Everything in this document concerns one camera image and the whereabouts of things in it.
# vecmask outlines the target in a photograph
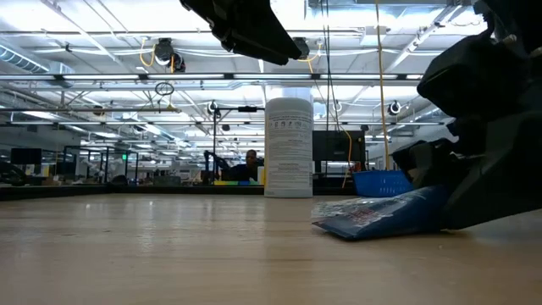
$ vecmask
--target desk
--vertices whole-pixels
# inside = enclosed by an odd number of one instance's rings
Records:
[[[540,304],[542,213],[344,242],[314,201],[107,194],[0,205],[5,304]]]

